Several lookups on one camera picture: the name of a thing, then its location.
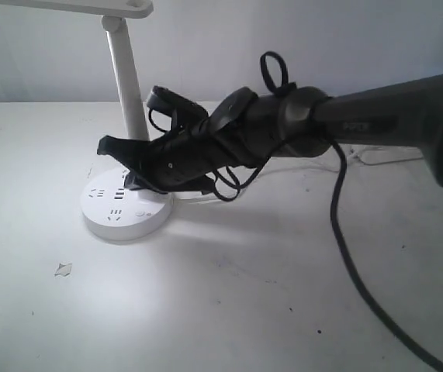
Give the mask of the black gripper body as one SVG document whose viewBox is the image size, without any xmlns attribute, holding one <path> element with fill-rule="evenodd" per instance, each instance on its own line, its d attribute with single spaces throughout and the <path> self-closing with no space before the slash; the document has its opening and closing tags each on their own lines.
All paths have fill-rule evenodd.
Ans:
<svg viewBox="0 0 443 372">
<path fill-rule="evenodd" d="M 244 142 L 236 134 L 186 129 L 137 145 L 137 187 L 159 193 L 213 194 L 215 174 L 244 165 Z"/>
</svg>

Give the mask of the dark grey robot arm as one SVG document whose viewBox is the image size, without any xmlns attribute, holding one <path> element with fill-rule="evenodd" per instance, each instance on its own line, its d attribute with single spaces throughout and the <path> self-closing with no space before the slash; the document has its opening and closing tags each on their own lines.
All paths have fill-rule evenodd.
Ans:
<svg viewBox="0 0 443 372">
<path fill-rule="evenodd" d="M 416 147 L 443 187 L 443 74 L 331 97 L 315 87 L 260 96 L 240 88 L 207 114 L 177 102 L 178 126 L 152 140 L 104 136 L 97 152 L 126 167 L 129 189 L 211 193 L 209 173 L 273 157 L 318 157 L 332 143 Z"/>
</svg>

